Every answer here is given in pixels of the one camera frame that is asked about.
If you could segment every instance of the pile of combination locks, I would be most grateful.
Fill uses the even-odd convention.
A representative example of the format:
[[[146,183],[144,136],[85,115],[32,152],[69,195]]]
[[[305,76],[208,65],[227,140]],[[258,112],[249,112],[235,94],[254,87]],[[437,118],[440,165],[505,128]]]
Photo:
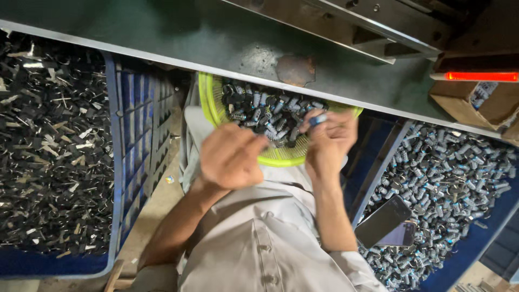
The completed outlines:
[[[0,32],[0,248],[108,251],[113,149],[97,51]]]
[[[329,108],[315,97],[293,94],[290,98],[281,89],[242,85],[237,80],[224,81],[222,102],[227,116],[241,127],[265,134],[276,148],[294,148],[305,114],[311,109]]]
[[[410,220],[418,229],[410,248],[359,248],[377,278],[392,291],[418,289],[420,281],[443,268],[456,242],[468,236],[469,225],[488,218],[495,200],[511,190],[503,179],[515,177],[515,160],[514,147],[477,134],[423,123],[411,126],[364,216],[399,195],[413,211]]]

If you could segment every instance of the smartphone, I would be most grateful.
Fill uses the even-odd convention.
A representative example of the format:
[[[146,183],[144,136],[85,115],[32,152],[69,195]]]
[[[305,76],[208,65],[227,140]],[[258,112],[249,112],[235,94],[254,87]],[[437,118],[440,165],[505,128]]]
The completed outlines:
[[[404,200],[394,196],[355,228],[355,236],[365,248],[372,248],[410,216]]]
[[[376,245],[388,246],[412,246],[415,241],[416,223],[412,221],[402,222],[389,232]]]

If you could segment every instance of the red light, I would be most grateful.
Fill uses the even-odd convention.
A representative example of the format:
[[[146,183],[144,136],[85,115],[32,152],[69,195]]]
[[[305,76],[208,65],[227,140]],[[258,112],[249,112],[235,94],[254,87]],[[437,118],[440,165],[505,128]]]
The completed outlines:
[[[447,80],[508,81],[517,82],[517,72],[447,72]]]

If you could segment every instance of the shirt button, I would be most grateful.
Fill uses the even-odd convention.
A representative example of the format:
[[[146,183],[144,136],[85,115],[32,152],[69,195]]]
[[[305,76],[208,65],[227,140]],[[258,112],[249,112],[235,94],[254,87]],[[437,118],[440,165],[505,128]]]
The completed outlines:
[[[272,275],[265,275],[263,277],[263,282],[265,282],[266,284],[276,285],[278,283],[278,278],[276,278]]]
[[[269,252],[271,250],[270,246],[268,246],[268,245],[258,245],[258,249],[260,251],[264,250],[266,252]]]

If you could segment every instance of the white shirt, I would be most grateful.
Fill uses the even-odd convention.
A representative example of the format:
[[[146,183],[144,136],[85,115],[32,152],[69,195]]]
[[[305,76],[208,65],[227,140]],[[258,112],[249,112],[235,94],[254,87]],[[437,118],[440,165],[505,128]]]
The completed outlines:
[[[356,251],[325,252],[315,202],[300,187],[264,181],[235,191],[204,216],[182,275],[141,270],[129,291],[387,291]]]

